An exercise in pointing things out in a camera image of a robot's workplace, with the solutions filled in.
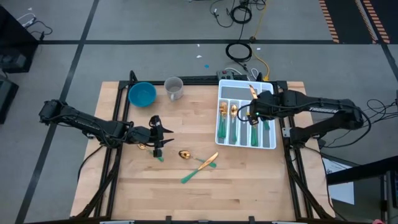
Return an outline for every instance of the blue bowl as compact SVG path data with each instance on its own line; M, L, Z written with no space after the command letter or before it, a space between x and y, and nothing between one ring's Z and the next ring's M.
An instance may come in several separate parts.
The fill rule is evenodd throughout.
M147 82L135 84L129 91L129 101L135 106L149 106L155 101L156 89Z

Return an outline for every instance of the wooden table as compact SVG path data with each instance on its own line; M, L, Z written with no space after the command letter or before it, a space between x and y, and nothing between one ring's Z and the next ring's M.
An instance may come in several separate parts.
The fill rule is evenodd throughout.
M112 119L117 89L118 82L102 84L95 116ZM112 219L164 220L166 215L171 215L173 220L231 221L248 220L248 216L255 216L257 221L295 220L279 122L275 122L275 150L219 146L215 144L218 86L184 86L184 96L173 103L163 86L156 89L155 103L148 108L131 105L127 120L134 121L136 126L148 127L149 118L158 114L164 127L174 131L165 138L175 140L164 147L164 162L136 145L124 145ZM305 93L302 82L289 82L289 89ZM311 125L310 113L296 115L295 124ZM315 140L309 140L307 146L318 149ZM89 140L86 156L97 147L96 140ZM202 159L218 151L217 168L206 167L187 184L181 184L180 179L200 163L181 159L177 154L180 150L189 150ZM85 164L71 215L79 213L97 191L104 155L105 149ZM302 149L302 158L309 190L334 216L328 204L320 155ZM297 189L304 217L305 206ZM104 202L107 201L108 193L105 193Z

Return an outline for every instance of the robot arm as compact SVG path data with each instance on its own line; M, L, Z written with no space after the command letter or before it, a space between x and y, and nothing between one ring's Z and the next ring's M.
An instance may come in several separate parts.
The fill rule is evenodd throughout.
M96 137L100 144L106 147L115 148L123 143L142 143L154 147L154 157L162 156L161 148L165 143L173 140L164 140L163 133L172 133L172 131L163 128L159 116L151 117L150 129L142 126L134 127L133 122L104 121L78 111L59 100L44 102L39 116L41 123L46 125L65 123L80 129L89 138Z
M302 111L333 114L331 118L306 128L287 128L285 136L290 136L290 142L296 146L304 146L309 138L321 138L332 130L359 129L364 123L363 112L351 100L315 98L293 90L285 90L275 95L265 91L256 96L252 89L252 95L254 99L250 103L248 114L251 125L257 124L258 118L285 118Z

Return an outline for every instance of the gray floor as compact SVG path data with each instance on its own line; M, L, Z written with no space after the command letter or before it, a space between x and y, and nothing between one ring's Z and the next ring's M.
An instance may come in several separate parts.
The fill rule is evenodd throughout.
M54 29L47 40L78 40L93 0L0 2L14 17L30 12L31 7L40 20ZM231 1L227 0L216 5L220 22L229 23L224 10L230 5ZM209 1L101 0L88 39L238 38L241 26L219 27L208 12L209 6ZM256 29L260 13L257 10L253 13L252 21L245 26L244 39ZM257 38L331 40L318 1L310 0L270 0ZM67 101L79 110L94 113L101 82L126 80L130 70L135 71L139 80L214 75L225 67L241 70L225 55L225 47L225 44L85 45ZM77 45L42 45L29 73L10 75L20 89L5 125L0 126L0 178L7 180L0 185L1 223L15 222L47 133L37 114L43 101L59 98L76 48ZM260 48L257 54L271 67L271 80L303 81L309 95L349 98L363 108L371 98L386 103L395 99L398 82L378 45L271 44L256 48ZM398 47L389 48L397 58ZM236 54L240 51L243 50L233 49ZM248 67L265 72L263 65L254 59L248 62ZM320 118L319 114L314 115L315 120ZM325 152L359 164L396 156L397 131L398 119L382 121L355 145ZM350 142L361 132L350 133L337 144ZM340 134L330 133L325 139L330 142ZM87 140L76 129L57 128L26 222L68 218L86 144ZM356 183L356 208L347 212L347 205L341 203L336 203L336 208L349 216L377 218L377 187L377 180Z

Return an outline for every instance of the gold knife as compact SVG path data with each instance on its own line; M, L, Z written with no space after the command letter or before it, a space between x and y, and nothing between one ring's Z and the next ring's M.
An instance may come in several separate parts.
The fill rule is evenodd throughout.
M253 96L253 99L257 99L257 93L254 90L254 87L250 84L249 84L249 87L250 87L250 92L251 92L251 95Z
M184 177L181 179L181 183L185 184L188 182L188 180L191 179L199 170L205 168L208 164L211 164L218 156L218 152L214 153L209 159L206 160L199 168L197 168L195 171L193 171L190 175Z

